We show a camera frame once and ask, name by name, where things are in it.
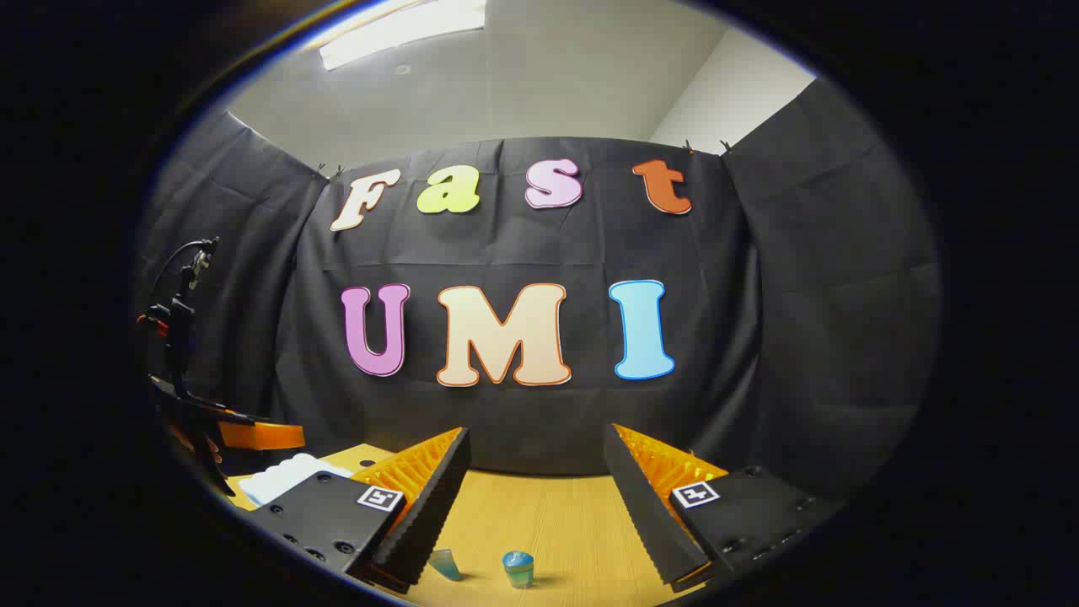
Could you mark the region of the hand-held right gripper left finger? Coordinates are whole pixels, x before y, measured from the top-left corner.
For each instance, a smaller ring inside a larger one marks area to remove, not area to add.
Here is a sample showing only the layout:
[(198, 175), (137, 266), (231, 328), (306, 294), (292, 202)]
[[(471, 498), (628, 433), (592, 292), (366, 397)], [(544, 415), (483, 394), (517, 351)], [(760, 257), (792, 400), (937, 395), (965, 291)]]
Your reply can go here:
[(324, 566), (405, 594), (419, 583), (466, 471), (463, 427), (354, 475), (313, 471), (255, 508), (252, 521)]

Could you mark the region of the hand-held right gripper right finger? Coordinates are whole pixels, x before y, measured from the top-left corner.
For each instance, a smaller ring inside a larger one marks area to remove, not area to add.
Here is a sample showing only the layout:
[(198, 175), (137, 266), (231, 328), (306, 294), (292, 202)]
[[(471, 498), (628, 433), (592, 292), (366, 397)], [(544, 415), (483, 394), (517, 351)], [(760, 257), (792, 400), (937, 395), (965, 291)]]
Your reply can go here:
[(663, 583), (729, 585), (790, 552), (843, 503), (763, 466), (726, 471), (610, 423), (604, 461)]

